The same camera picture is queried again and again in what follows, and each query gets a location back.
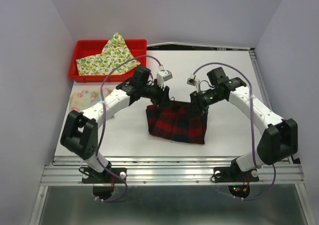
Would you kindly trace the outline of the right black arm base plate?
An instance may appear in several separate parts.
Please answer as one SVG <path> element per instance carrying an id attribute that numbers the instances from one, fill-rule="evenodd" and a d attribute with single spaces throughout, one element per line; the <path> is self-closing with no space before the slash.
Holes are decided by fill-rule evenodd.
<path id="1" fill-rule="evenodd" d="M 257 170 L 242 172 L 230 167 L 215 167 L 210 178 L 213 183 L 259 182 Z"/>

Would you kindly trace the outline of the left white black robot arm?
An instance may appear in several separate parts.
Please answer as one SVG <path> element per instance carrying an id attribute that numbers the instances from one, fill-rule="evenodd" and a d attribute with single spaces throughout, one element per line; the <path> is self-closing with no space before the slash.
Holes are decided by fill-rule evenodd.
<path id="1" fill-rule="evenodd" d="M 170 105 L 169 87 L 164 83 L 172 78 L 172 73 L 160 66 L 152 84 L 148 83 L 150 75 L 150 69 L 138 66 L 132 77 L 118 84 L 100 102 L 80 112 L 72 110 L 67 115 L 60 143 L 88 165 L 89 171 L 82 171 L 83 175 L 99 182 L 117 177 L 111 171 L 111 162 L 99 151 L 103 135 L 98 130 L 105 130 L 108 119 L 140 98 L 150 99 L 156 107 Z"/>

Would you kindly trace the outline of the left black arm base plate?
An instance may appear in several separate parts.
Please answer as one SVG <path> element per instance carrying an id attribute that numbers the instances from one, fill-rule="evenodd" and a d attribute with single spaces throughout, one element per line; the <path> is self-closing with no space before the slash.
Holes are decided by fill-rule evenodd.
<path id="1" fill-rule="evenodd" d="M 107 171 L 98 173 L 90 167 L 80 167 L 78 170 L 82 174 L 83 184 L 123 184 L 126 181 L 127 169 L 126 168 L 111 168 L 110 174 Z"/>

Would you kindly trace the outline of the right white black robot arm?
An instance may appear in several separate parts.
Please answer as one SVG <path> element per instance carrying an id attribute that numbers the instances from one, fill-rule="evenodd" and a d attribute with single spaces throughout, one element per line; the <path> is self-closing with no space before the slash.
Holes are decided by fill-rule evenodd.
<path id="1" fill-rule="evenodd" d="M 249 120 L 251 135 L 258 129 L 261 139 L 252 143 L 252 150 L 231 161 L 228 167 L 216 167 L 211 181 L 214 183 L 242 182 L 249 178 L 258 181 L 257 169 L 273 165 L 298 151 L 298 124 L 274 113 L 253 95 L 247 77 L 230 79 L 223 63 L 207 73 L 212 85 L 205 92 L 197 89 L 190 94 L 191 114 L 203 115 L 210 105 L 226 100 L 238 108 Z"/>

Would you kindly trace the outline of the red navy plaid skirt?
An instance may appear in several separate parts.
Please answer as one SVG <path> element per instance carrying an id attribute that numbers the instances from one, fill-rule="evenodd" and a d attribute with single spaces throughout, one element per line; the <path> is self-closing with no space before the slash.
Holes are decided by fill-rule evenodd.
<path id="1" fill-rule="evenodd" d="M 149 134 L 188 144 L 205 143 L 208 113 L 191 114 L 191 104 L 173 101 L 171 108 L 146 108 Z"/>

